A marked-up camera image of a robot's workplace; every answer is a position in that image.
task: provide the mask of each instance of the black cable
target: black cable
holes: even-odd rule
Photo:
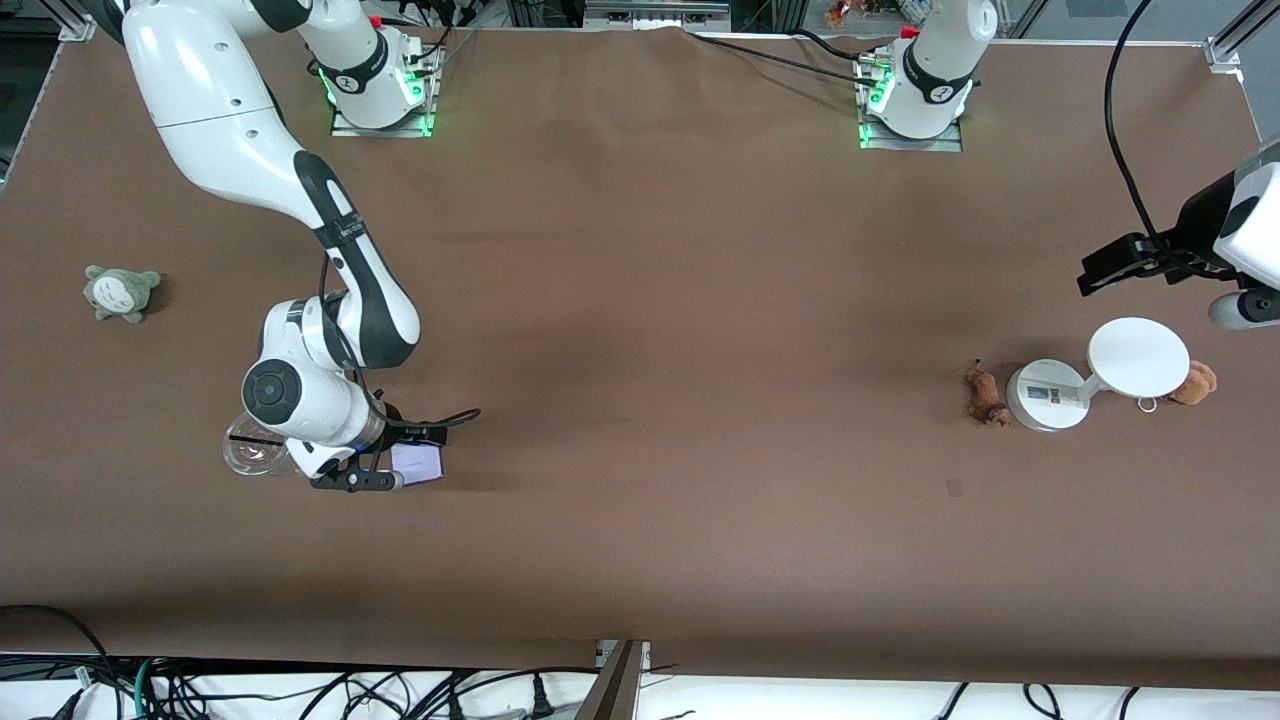
[[[847,79],[849,82],[855,83],[855,85],[865,85],[865,86],[873,86],[873,85],[876,85],[876,81],[873,81],[872,78],[846,76],[845,73],[837,73],[837,72],[827,70],[827,69],[823,69],[823,68],[815,68],[813,65],[806,65],[804,63],[797,63],[795,60],[788,60],[786,58],[780,58],[777,55],[769,55],[768,53],[760,53],[759,50],[751,50],[750,47],[742,47],[741,45],[733,45],[732,42],[724,42],[722,40],[717,40],[714,37],[707,37],[707,36],[696,35],[696,33],[691,33],[691,36],[696,37],[698,40],[701,40],[703,42],[709,42],[712,45],[719,45],[721,47],[727,47],[730,50],[737,50],[739,53],[746,53],[748,55],[755,55],[756,58],[764,58],[765,60],[773,60],[774,63],[782,63],[783,65],[791,65],[792,68],[800,68],[803,70],[809,70],[812,73],[818,73],[818,74],[822,74],[822,76],[828,76],[828,77],[833,77],[833,78],[838,78],[838,79]]]
[[[106,647],[102,646],[102,641],[97,639],[97,635],[95,635],[93,632],[88,629],[88,625],[86,625],[84,623],[81,621],[79,618],[72,615],[70,612],[63,610],[61,607],[54,607],[51,605],[0,605],[0,615],[4,615],[5,612],[22,611],[22,610],[29,612],[42,612],[45,615],[52,615],[54,618],[69,623],[79,632],[79,634],[84,635],[84,639],[87,639],[88,643],[93,646],[93,651],[97,652],[97,656],[101,659],[102,670],[105,671],[106,676],[111,680],[109,684],[113,685],[114,691],[116,691],[113,693],[115,696],[115,717],[116,720],[124,720],[124,708],[120,706],[120,694],[119,694],[120,675],[116,673],[115,666],[111,664],[111,656],[108,655]]]
[[[1151,5],[1151,0],[1142,0],[1134,9],[1133,14],[1129,15],[1129,22],[1125,23],[1124,29],[1120,31],[1120,37],[1116,38],[1115,50],[1111,53],[1111,64],[1107,65],[1106,83],[1103,85],[1102,92],[1102,115],[1103,123],[1107,129],[1107,143],[1111,145],[1111,156],[1115,158],[1116,165],[1120,168],[1120,176],[1124,178],[1125,188],[1129,190],[1129,199],[1133,200],[1133,206],[1138,211],[1138,219],[1142,220],[1142,227],[1147,232],[1147,237],[1156,245],[1156,250],[1167,260],[1170,264],[1175,265],[1184,273],[1189,273],[1201,278],[1210,278],[1216,281],[1229,281],[1235,278],[1234,272],[1213,273],[1210,270],[1202,270],[1199,268],[1192,266],[1189,263],[1179,258],[1172,249],[1169,246],[1169,241],[1165,236],[1156,232],[1155,223],[1151,222],[1151,214],[1147,211],[1146,202],[1142,201],[1142,195],[1138,192],[1138,183],[1133,178],[1133,172],[1129,169],[1129,163],[1124,159],[1124,152],[1120,151],[1120,141],[1116,140],[1115,118],[1112,117],[1112,101],[1114,101],[1114,88],[1116,78],[1116,68],[1120,65],[1120,54],[1124,53],[1124,46],[1129,41],[1129,33],[1133,32],[1138,19],[1142,18],[1142,13]]]
[[[54,673],[58,673],[59,670],[63,670],[63,667],[51,665],[47,669],[41,667],[40,670],[27,670],[26,673],[14,673],[13,675],[0,675],[0,680],[20,680],[23,678],[35,678],[36,675],[44,675],[41,680],[49,680],[52,679]]]
[[[307,716],[311,715],[311,711],[315,710],[317,705],[320,705],[320,701],[324,700],[326,694],[332,693],[338,685],[346,684],[351,675],[351,673],[343,673],[333,680],[329,680],[329,684],[320,688],[320,692],[316,693],[316,696],[311,698],[311,702],[302,708],[302,715],[298,715],[298,720],[307,720]]]
[[[191,688],[191,683],[184,683],[186,688]],[[279,702],[282,700],[293,700],[296,697],[307,696],[315,692],[325,689],[326,685],[317,685],[314,688],[307,688],[305,691],[298,691],[289,694],[256,694],[256,693],[232,693],[232,694],[205,694],[198,691],[186,689],[183,693],[188,700],[201,701],[201,702],[218,702],[223,700],[261,700],[264,702]]]
[[[365,687],[365,684],[361,683],[360,680],[351,680],[352,683],[356,684],[356,687],[362,688],[365,692],[356,696],[355,698],[352,697],[347,698],[347,707],[342,712],[342,720],[348,720],[351,717],[351,714],[356,710],[356,707],[358,707],[360,703],[365,702],[366,700],[376,700],[378,702],[385,705],[388,708],[394,711],[397,717],[403,717],[404,708],[401,707],[399,703],[387,700],[385,697],[383,697],[381,693],[378,692],[378,688],[390,682],[392,678],[399,678],[401,675],[402,673],[392,673],[385,678],[383,678],[381,680],[374,683],[372,687]]]
[[[1132,701],[1133,696],[1138,694],[1138,691],[1140,691],[1140,689],[1142,688],[1129,688],[1128,691],[1125,691],[1124,698],[1120,701],[1120,717],[1119,717],[1119,720],[1125,720],[1125,717],[1129,715],[1129,701]]]
[[[329,277],[329,254],[325,252],[324,265],[320,266],[320,288],[317,291],[321,305],[324,305],[325,281],[328,279],[328,277]],[[325,315],[323,310],[320,315],[321,315],[321,322],[324,323],[329,322],[328,315]],[[387,414],[381,411],[378,398],[374,397],[374,393],[369,391],[369,383],[365,382],[365,372],[360,368],[360,363],[356,363],[356,351],[351,347],[351,341],[347,340],[347,333],[342,332],[342,329],[339,328],[338,332],[334,334],[338,336],[338,341],[342,342],[343,351],[346,351],[347,356],[351,359],[351,372],[352,374],[356,375],[356,384],[360,386],[360,391],[365,393],[365,400],[369,402],[369,409],[374,413],[374,415],[376,415],[381,421],[387,423],[388,425],[402,429],[456,428],[458,425],[465,425],[466,423],[470,423],[471,420],[475,420],[476,418],[480,416],[480,409],[472,407],[471,410],[463,410],[462,413],[449,415],[443,420],[429,420],[425,423],[412,423],[408,420],[397,420],[394,418],[388,418]]]
[[[449,705],[449,720],[467,720],[465,712],[462,712],[462,703],[458,702],[458,687],[449,685],[449,694],[445,698]]]
[[[511,680],[513,678],[524,678],[526,675],[538,675],[538,674],[549,674],[549,673],[588,673],[588,674],[595,675],[595,674],[599,674],[599,670],[596,670],[595,667],[535,667],[532,670],[517,670],[515,673],[507,673],[506,675],[498,675],[495,678],[489,678],[486,680],[480,680],[479,683],[476,683],[474,685],[467,685],[467,687],[465,687],[465,688],[462,688],[460,691],[451,692],[449,697],[458,698],[458,697],[462,697],[463,694],[466,694],[466,693],[468,693],[471,691],[480,689],[480,688],[483,688],[485,685],[492,685],[494,683],[500,683],[503,680]],[[424,712],[421,717],[429,720],[433,715],[435,715],[442,708],[444,708],[448,705],[448,702],[449,702],[448,697],[445,697],[444,700],[436,701],[435,705],[433,705],[430,708],[428,708],[426,712]]]
[[[938,715],[937,720],[947,720],[951,717],[951,714],[956,710],[956,703],[960,702],[960,696],[963,696],[966,689],[969,689],[969,683],[960,683],[956,685],[955,692],[951,693],[951,700],[947,701],[947,706],[942,710],[942,714]]]
[[[187,712],[187,717],[207,717],[209,700],[197,692],[192,692],[192,679],[183,675],[169,676],[169,708],[170,711],[174,710],[174,700],[177,700]],[[200,703],[200,710],[196,710],[196,702]]]
[[[1041,703],[1036,702],[1036,698],[1032,697],[1032,688],[1043,688],[1044,689],[1044,694],[1048,696],[1050,705],[1053,706],[1053,711],[1052,712],[1050,712]],[[1044,684],[1023,685],[1023,698],[1027,700],[1027,705],[1032,706],[1036,710],[1036,712],[1039,712],[1044,717],[1048,717],[1050,720],[1062,720],[1062,708],[1059,707],[1059,705],[1057,705],[1057,696],[1053,694],[1053,688],[1051,688],[1048,685],[1044,685]]]
[[[63,706],[54,712],[52,720],[72,720],[76,716],[76,706],[79,705],[79,698],[84,694],[84,688],[81,688],[72,693]]]
[[[426,711],[426,708],[433,702],[435,702],[436,698],[447,693],[451,685],[461,683],[462,680],[466,680],[467,678],[471,678],[475,674],[476,674],[475,670],[454,670],[453,673],[449,674],[448,678],[440,680],[439,683],[435,684],[434,688],[428,691],[428,693],[422,696],[422,700],[417,701],[417,703],[410,708],[410,711],[404,715],[404,719],[415,720],[419,717],[425,717],[424,712]]]
[[[844,58],[845,60],[852,60],[855,63],[858,61],[858,55],[856,54],[845,53],[844,50],[841,50],[841,49],[831,45],[826,40],[818,37],[815,33],[809,32],[808,29],[804,29],[803,27],[797,27],[795,29],[788,29],[787,35],[799,35],[801,37],[808,37],[809,40],[817,42],[818,47],[822,47],[823,50],[826,50],[827,53],[831,53],[832,55],[835,55],[837,58]]]
[[[401,688],[404,689],[404,706],[408,707],[413,702],[413,691],[408,687],[408,680],[404,679],[403,674],[401,674],[398,676],[399,676],[399,682],[401,682]]]
[[[420,55],[413,55],[412,58],[410,58],[408,59],[410,63],[417,63],[424,58],[430,58],[431,54],[434,54],[436,50],[444,47],[444,41],[449,38],[451,32],[453,32],[453,26],[444,26],[444,32],[440,35],[440,38],[436,40],[434,45],[424,50]]]
[[[543,683],[541,674],[534,673],[534,710],[530,711],[529,717],[530,720],[543,720],[543,717],[552,715],[556,715],[556,708],[547,700],[547,685]]]

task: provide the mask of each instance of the metal frame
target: metal frame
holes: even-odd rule
[[[93,17],[81,6],[78,0],[38,0],[49,10],[49,17],[63,28],[58,33],[60,42],[84,42],[93,37]]]
[[[511,10],[512,27],[545,27],[541,22],[541,3],[507,0],[507,9]]]
[[[1032,26],[1039,19],[1041,13],[1044,12],[1048,3],[1050,0],[1032,0],[1032,4],[1027,6],[1027,12],[1023,13],[1023,17],[1018,18],[1018,22],[1005,33],[1005,37],[1014,40],[1027,37],[1027,33],[1032,31]]]
[[[36,120],[36,111],[40,110],[40,104],[45,100],[45,91],[49,90],[49,83],[54,79],[54,69],[58,68],[58,60],[63,56],[63,44],[58,44],[58,49],[54,50],[54,59],[49,63],[49,70],[45,72],[45,79],[40,83],[40,91],[36,92],[36,102],[31,106],[31,114],[27,115],[27,124],[22,126],[22,135],[18,136],[18,142],[13,147],[13,158],[9,158],[9,167],[0,172],[0,196],[4,196],[4,188],[8,186],[9,176],[13,174],[13,169],[18,167],[18,156],[22,155],[22,146],[27,142],[27,133],[31,132],[31,126]]]
[[[1238,51],[1280,14],[1280,0],[1253,0],[1217,35],[1204,41],[1204,58],[1215,73],[1239,69]]]
[[[591,691],[577,708],[573,720],[634,720],[640,673],[648,660],[641,641],[620,641],[609,651],[609,660],[591,683]]]
[[[809,0],[773,0],[773,31],[791,29],[804,26],[805,13],[809,12]]]

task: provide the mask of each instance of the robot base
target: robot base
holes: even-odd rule
[[[888,46],[877,47],[867,53],[861,59],[854,61],[855,77],[869,77],[883,81],[886,68],[893,67],[893,55],[887,53]],[[858,86],[855,100],[858,102],[858,143],[865,149],[879,150],[916,150],[922,152],[960,152],[960,120],[951,120],[947,129],[937,137],[928,140],[913,140],[902,137],[888,129],[884,120],[868,110],[872,96],[879,90],[876,87]]]
[[[411,53],[422,51],[422,41],[408,36]],[[440,102],[440,76],[443,74],[445,49],[440,46],[419,63],[413,69],[424,73],[421,78],[406,81],[410,91],[421,94],[426,100],[411,110],[404,118],[384,128],[362,128],[348,120],[340,110],[334,109],[329,135],[334,137],[431,137],[435,132],[435,110]]]

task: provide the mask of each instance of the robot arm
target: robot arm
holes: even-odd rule
[[[998,24],[991,0],[933,0],[919,36],[877,50],[891,55],[892,70],[868,109],[897,135],[937,137],[964,111]]]
[[[116,29],[182,173],[219,197],[311,228],[347,286],[278,304],[242,387],[246,409],[287,438],[298,466],[325,475],[379,442],[385,424],[380,401],[343,370],[402,364],[419,316],[333,170],[285,129],[241,38],[298,28],[347,118],[383,127],[421,102],[403,79],[403,33],[375,29],[358,0],[122,1]]]
[[[1210,318],[1225,329],[1280,323],[1280,137],[1192,196],[1178,223],[1161,233],[1167,252],[1142,233],[1129,233],[1084,260],[1076,279],[1089,296],[1129,278],[1165,275],[1179,283],[1194,268],[1224,281],[1236,292],[1210,305]]]

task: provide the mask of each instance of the brown teddy bear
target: brown teddy bear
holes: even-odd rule
[[[1187,374],[1187,379],[1178,389],[1165,397],[1179,405],[1197,405],[1215,389],[1217,389],[1217,375],[1213,374],[1213,370],[1199,360],[1192,360],[1192,369]]]
[[[996,386],[995,375],[983,370],[980,363],[982,360],[974,360],[973,369],[964,377],[965,384],[969,386],[969,414],[988,425],[1007,428],[1014,424],[1014,415],[1009,411],[1009,406],[1000,401],[1000,388]]]

